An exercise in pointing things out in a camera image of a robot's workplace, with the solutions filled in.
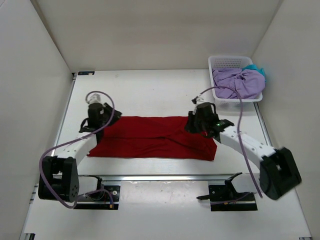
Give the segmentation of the red t shirt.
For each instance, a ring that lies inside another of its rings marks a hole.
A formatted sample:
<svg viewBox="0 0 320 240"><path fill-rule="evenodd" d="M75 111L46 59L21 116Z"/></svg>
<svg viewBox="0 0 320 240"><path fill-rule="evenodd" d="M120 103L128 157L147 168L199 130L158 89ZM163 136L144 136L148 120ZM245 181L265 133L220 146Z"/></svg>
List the red t shirt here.
<svg viewBox="0 0 320 240"><path fill-rule="evenodd" d="M185 130L186 116L123 116L104 128L89 153L99 158L168 158L213 161L217 145L211 138Z"/></svg>

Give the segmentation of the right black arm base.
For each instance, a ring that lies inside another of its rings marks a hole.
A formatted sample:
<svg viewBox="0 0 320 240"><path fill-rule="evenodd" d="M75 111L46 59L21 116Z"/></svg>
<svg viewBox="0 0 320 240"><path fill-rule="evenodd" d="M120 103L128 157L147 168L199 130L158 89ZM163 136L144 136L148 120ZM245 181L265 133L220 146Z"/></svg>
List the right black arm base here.
<svg viewBox="0 0 320 240"><path fill-rule="evenodd" d="M198 201L209 200L211 212L257 211L258 207L254 193L248 191L239 192L232 185L232 181L242 175L242 172L232 175L224 181L224 185L209 185L209 193L197 196L196 199Z"/></svg>

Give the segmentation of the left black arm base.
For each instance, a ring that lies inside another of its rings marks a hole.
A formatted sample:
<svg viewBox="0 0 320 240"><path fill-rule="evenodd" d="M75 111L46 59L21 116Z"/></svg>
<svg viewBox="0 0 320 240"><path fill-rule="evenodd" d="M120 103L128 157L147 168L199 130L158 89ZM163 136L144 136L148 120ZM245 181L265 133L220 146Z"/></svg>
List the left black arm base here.
<svg viewBox="0 0 320 240"><path fill-rule="evenodd" d="M118 210L121 181L105 176L79 177L79 197L75 210Z"/></svg>

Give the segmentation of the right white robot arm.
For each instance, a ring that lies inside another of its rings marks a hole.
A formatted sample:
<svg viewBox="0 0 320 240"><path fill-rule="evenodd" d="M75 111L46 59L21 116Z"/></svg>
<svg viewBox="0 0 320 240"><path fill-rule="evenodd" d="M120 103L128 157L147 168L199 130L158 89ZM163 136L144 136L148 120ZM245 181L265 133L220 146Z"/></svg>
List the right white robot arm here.
<svg viewBox="0 0 320 240"><path fill-rule="evenodd" d="M243 155L247 165L253 163L259 169L259 173L239 172L225 180L224 193L230 200L246 193L264 193L268 198L278 200L302 183L289 149L276 149L242 133L239 125L219 118L213 103L204 102L189 111L185 130L230 147Z"/></svg>

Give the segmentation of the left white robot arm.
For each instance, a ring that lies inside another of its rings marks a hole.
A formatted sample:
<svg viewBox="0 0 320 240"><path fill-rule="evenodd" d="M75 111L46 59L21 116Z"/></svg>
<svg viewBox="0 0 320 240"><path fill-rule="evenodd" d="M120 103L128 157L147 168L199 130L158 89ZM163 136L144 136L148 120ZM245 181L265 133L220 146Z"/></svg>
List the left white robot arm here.
<svg viewBox="0 0 320 240"><path fill-rule="evenodd" d="M78 164L104 136L104 128L115 124L122 113L107 103L90 103L87 118L79 128L76 140L67 144L58 155L40 161L38 197L42 200L62 200L74 203L80 194Z"/></svg>

